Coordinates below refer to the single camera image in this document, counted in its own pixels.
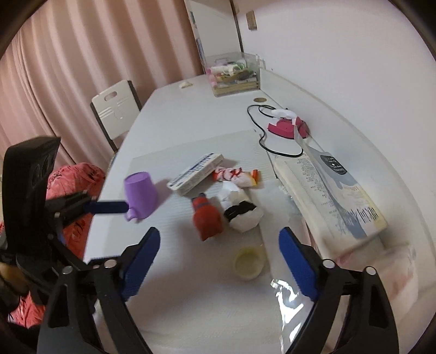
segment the white wall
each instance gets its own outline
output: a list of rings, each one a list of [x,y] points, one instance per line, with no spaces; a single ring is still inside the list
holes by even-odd
[[[241,51],[229,0],[190,0],[204,54]]]
[[[236,3],[244,51],[360,130],[404,180],[436,242],[436,62],[406,17],[388,0]],[[251,9],[257,31],[247,27]]]

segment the silver screw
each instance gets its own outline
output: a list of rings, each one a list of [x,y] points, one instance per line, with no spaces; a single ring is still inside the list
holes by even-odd
[[[62,269],[62,274],[70,274],[72,271],[73,271],[73,267],[68,265],[64,269]]]
[[[105,262],[105,268],[113,268],[115,266],[116,266],[116,260],[114,260],[114,259],[108,259]]]
[[[374,276],[377,274],[377,271],[373,267],[366,267],[366,273],[368,273],[371,276]]]
[[[328,268],[328,269],[333,269],[335,264],[331,259],[325,259],[325,260],[323,260],[323,266]]]

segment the small yellow bowl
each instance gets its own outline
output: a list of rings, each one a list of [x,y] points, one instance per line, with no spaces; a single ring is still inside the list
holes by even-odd
[[[243,280],[253,280],[265,266],[265,252],[262,247],[244,247],[233,260],[233,271]]]

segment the toothpaste box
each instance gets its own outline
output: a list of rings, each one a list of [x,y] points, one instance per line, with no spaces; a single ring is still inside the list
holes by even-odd
[[[219,153],[204,155],[179,176],[169,181],[167,187],[183,196],[210,175],[223,160],[224,157]]]

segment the red bottle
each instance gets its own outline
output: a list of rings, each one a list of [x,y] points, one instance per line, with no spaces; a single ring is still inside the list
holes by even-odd
[[[220,212],[209,203],[204,193],[200,193],[198,197],[192,199],[192,206],[195,210],[192,221],[200,232],[202,241],[222,232]]]

